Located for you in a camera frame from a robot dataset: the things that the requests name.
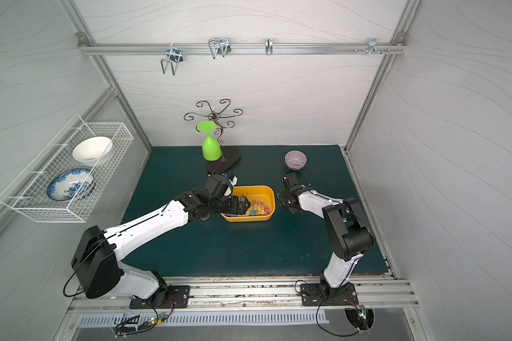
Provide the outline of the yellow plastic storage box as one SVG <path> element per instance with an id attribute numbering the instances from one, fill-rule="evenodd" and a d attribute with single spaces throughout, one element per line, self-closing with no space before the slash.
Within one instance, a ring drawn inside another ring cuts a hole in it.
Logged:
<path id="1" fill-rule="evenodd" d="M 267 221 L 275 212 L 274 191 L 268 186 L 236 186 L 233 196 L 246 197 L 249 206 L 244 215 L 222 214 L 229 223 Z"/>

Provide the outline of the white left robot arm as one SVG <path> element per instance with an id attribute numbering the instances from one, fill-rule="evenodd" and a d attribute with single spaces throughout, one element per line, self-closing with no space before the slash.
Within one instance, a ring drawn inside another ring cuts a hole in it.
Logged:
<path id="1" fill-rule="evenodd" d="M 75 250 L 71 261 L 73 275 L 89 299 L 113 291 L 150 298 L 165 288 L 164 281 L 151 271 L 123 264 L 123 259 L 142 245 L 194 220 L 212 213 L 243 215 L 249 208 L 246 196 L 234 196 L 230 190 L 224 196 L 212 196 L 198 188 L 128 223 L 106 230 L 92 226 L 82 233 Z"/>

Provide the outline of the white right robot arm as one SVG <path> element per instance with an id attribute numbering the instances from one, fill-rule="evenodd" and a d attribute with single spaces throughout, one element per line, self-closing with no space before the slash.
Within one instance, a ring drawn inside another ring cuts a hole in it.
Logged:
<path id="1" fill-rule="evenodd" d="M 331 295 L 346 287 L 359 260 L 376 243 L 362 204 L 355 198 L 341 200 L 305 187 L 284 191 L 277 198 L 292 214 L 303 210 L 324 220 L 332 255 L 321 276 L 321 289 Z"/>

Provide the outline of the lilac ceramic bowl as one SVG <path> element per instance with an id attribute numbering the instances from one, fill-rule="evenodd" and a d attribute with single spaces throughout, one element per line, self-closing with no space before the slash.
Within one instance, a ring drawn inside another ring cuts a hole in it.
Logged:
<path id="1" fill-rule="evenodd" d="M 284 162 L 289 169 L 302 170 L 307 164 L 307 156 L 301 151 L 292 150 L 285 154 Z"/>

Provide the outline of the dark metal cup stand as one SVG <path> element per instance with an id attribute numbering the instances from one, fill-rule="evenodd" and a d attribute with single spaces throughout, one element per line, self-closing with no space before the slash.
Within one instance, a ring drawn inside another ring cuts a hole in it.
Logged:
<path id="1" fill-rule="evenodd" d="M 216 130 L 211 134 L 218 143 L 222 156 L 217 161 L 207 161 L 206 159 L 206 171 L 208 174 L 219 174 L 226 173 L 230 170 L 241 158 L 240 151 L 236 147 L 223 146 L 223 135 L 226 129 L 232 129 L 236 124 L 233 118 L 240 117 L 243 115 L 243 110 L 240 108 L 233 109 L 232 114 L 226 114 L 226 110 L 231 105 L 230 99 L 221 99 L 220 105 L 223 105 L 223 109 L 216 111 L 212 108 L 211 104 L 207 100 L 201 100 L 196 103 L 197 108 L 203 108 L 207 106 L 209 109 L 208 114 L 201 114 L 196 112 L 188 112 L 183 116 L 183 120 L 190 122 L 196 117 L 203 117 L 205 121 L 212 121 L 216 124 Z"/>

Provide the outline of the green plastic goblet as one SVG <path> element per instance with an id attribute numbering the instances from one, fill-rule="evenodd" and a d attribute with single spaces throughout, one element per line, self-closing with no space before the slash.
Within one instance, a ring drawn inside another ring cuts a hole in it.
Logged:
<path id="1" fill-rule="evenodd" d="M 211 134 L 216 130 L 216 124 L 212 121 L 203 121 L 200 122 L 196 129 L 205 134 L 206 137 L 202 143 L 202 152 L 203 157 L 207 161 L 217 161 L 222 156 L 222 152 L 220 149 L 220 144 L 218 141 L 211 136 Z"/>

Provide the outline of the white ceramic bowl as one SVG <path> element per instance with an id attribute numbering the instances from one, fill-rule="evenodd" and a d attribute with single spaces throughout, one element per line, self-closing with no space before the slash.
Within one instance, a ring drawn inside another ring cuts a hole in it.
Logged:
<path id="1" fill-rule="evenodd" d="M 79 143 L 72 152 L 73 158 L 84 166 L 93 167 L 110 160 L 113 149 L 112 139 L 96 136 Z"/>

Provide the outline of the blue patterned ceramic plate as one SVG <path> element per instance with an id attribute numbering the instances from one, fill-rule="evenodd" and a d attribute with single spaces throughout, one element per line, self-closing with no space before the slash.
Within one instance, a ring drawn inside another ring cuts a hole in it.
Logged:
<path id="1" fill-rule="evenodd" d="M 47 196 L 55 201 L 70 201 L 75 196 L 84 196 L 93 187 L 94 176 L 88 169 L 72 169 L 50 182 Z"/>

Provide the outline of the metal loop hook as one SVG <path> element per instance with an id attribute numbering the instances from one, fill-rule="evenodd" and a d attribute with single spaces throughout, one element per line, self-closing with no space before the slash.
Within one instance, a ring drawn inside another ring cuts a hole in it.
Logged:
<path id="1" fill-rule="evenodd" d="M 232 51 L 227 38 L 212 38 L 208 41 L 208 47 L 213 59 L 216 59 L 219 55 L 226 57 Z"/>

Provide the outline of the small metal hook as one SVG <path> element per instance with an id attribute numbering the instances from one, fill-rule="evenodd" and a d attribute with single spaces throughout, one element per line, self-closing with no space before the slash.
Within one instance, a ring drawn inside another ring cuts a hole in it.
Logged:
<path id="1" fill-rule="evenodd" d="M 273 54 L 273 40 L 271 38 L 265 39 L 265 54 L 266 55 Z"/>

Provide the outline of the metal double hook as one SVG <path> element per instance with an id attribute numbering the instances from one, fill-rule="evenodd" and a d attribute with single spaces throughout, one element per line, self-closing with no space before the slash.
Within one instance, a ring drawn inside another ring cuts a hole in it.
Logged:
<path id="1" fill-rule="evenodd" d="M 165 58 L 160 60 L 162 73 L 166 74 L 166 72 L 170 70 L 172 75 L 176 75 L 181 62 L 183 62 L 183 53 L 179 49 L 171 46 L 166 51 Z"/>

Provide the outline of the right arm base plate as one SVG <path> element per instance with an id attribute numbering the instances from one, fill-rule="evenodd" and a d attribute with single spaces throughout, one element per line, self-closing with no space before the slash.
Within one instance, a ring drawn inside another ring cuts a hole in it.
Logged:
<path id="1" fill-rule="evenodd" d="M 330 288 L 324 282 L 320 284 L 302 283 L 297 287 L 302 305 L 308 307 L 358 305 L 355 286 L 348 282 L 338 288 Z"/>

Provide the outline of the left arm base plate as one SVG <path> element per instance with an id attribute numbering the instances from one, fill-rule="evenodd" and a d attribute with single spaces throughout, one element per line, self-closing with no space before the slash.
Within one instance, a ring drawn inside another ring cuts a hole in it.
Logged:
<path id="1" fill-rule="evenodd" d="M 149 298 L 133 296 L 129 308 L 135 310 L 152 308 L 186 308 L 189 304 L 190 286 L 168 286 L 159 288 Z"/>

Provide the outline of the metal bracket hook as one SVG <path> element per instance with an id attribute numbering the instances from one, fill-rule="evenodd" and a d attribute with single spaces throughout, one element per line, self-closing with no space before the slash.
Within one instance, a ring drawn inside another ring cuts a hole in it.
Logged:
<path id="1" fill-rule="evenodd" d="M 365 55 L 388 55 L 391 53 L 389 45 L 378 42 L 372 38 L 368 42 L 352 49 L 355 54 Z"/>

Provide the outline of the aluminium cross rail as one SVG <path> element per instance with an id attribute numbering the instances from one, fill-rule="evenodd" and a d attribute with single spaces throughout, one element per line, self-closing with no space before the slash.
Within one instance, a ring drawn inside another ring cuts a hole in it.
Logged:
<path id="1" fill-rule="evenodd" d="M 273 42 L 272 55 L 365 55 L 355 54 L 352 49 L 362 43 L 277 43 Z M 406 45 L 389 45 L 390 54 L 403 54 L 407 51 Z M 94 44 L 81 46 L 79 50 L 83 55 L 166 55 L 171 47 L 179 49 L 184 57 L 210 56 L 210 49 L 206 43 L 173 43 L 173 44 Z M 266 55 L 265 43 L 231 43 L 230 55 Z"/>

